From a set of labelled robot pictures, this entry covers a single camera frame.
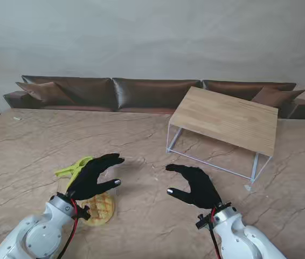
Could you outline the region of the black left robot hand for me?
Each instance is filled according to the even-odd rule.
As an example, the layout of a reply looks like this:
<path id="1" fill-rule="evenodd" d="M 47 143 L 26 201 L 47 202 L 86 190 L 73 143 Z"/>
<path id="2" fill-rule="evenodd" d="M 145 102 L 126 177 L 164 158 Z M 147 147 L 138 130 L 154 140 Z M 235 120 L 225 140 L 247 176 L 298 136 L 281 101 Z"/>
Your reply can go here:
<path id="1" fill-rule="evenodd" d="M 87 200 L 118 187 L 121 185 L 120 179 L 98 183 L 98 178 L 109 167 L 123 162 L 124 158 L 120 157 L 119 153 L 105 154 L 90 160 L 67 188 L 66 196 L 73 200 Z"/>

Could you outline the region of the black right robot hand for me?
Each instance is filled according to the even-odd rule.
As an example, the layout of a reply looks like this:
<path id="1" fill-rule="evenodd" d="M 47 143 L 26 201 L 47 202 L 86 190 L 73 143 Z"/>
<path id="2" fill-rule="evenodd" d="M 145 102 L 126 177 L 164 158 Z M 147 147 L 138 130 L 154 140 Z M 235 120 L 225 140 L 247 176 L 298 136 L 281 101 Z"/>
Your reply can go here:
<path id="1" fill-rule="evenodd" d="M 217 208 L 222 204 L 211 179 L 199 167 L 169 164 L 165 169 L 181 174 L 190 186 L 189 193 L 176 188 L 168 188 L 167 194 L 170 196 L 203 209 Z"/>

